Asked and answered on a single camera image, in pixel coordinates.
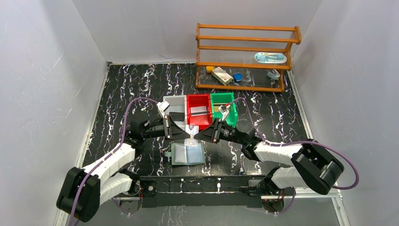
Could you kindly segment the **black card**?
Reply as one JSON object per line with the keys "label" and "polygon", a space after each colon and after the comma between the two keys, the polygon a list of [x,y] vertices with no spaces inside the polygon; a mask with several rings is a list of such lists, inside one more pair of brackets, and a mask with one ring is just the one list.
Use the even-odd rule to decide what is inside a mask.
{"label": "black card", "polygon": [[185,114],[180,112],[171,112],[169,116],[173,119],[173,121],[182,121],[185,122]]}

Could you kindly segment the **light blue card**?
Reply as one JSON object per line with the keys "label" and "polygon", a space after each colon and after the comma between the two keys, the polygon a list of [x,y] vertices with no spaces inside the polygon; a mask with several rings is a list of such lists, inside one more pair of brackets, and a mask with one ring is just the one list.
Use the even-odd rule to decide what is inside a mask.
{"label": "light blue card", "polygon": [[198,134],[199,127],[197,125],[186,125],[185,132],[188,133],[190,135],[190,137],[186,138],[184,140],[184,145],[185,146],[197,146],[198,140],[194,139],[194,136],[196,134]]}

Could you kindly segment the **grey-green card holder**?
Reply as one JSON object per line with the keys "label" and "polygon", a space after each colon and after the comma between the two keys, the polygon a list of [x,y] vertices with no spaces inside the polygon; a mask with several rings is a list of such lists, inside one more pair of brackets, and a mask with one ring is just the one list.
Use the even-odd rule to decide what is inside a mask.
{"label": "grey-green card holder", "polygon": [[170,157],[172,165],[175,166],[205,163],[205,151],[202,143],[198,143],[196,146],[172,143],[170,151],[165,152],[165,156]]}

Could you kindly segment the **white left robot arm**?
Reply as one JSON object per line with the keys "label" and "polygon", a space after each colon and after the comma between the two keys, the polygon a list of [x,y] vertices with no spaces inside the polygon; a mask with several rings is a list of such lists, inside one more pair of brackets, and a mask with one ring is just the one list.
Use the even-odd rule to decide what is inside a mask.
{"label": "white left robot arm", "polygon": [[183,121],[183,113],[172,112],[155,121],[125,123],[122,139],[111,151],[90,165],[73,167],[67,172],[56,207],[81,222],[88,222],[104,202],[123,193],[138,195],[142,190],[139,177],[123,166],[139,157],[147,139],[189,138],[178,125]]}

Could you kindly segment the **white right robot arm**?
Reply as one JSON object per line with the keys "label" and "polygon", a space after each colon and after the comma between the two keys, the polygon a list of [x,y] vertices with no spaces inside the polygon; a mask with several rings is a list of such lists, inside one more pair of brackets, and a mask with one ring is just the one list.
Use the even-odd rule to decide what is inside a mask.
{"label": "white right robot arm", "polygon": [[317,142],[310,140],[288,145],[263,141],[249,120],[240,120],[233,127],[217,118],[194,138],[210,143],[220,140],[237,143],[250,160],[283,164],[283,167],[273,168],[256,185],[249,184],[245,192],[251,195],[277,195],[290,187],[310,188],[326,195],[344,172],[343,164]]}

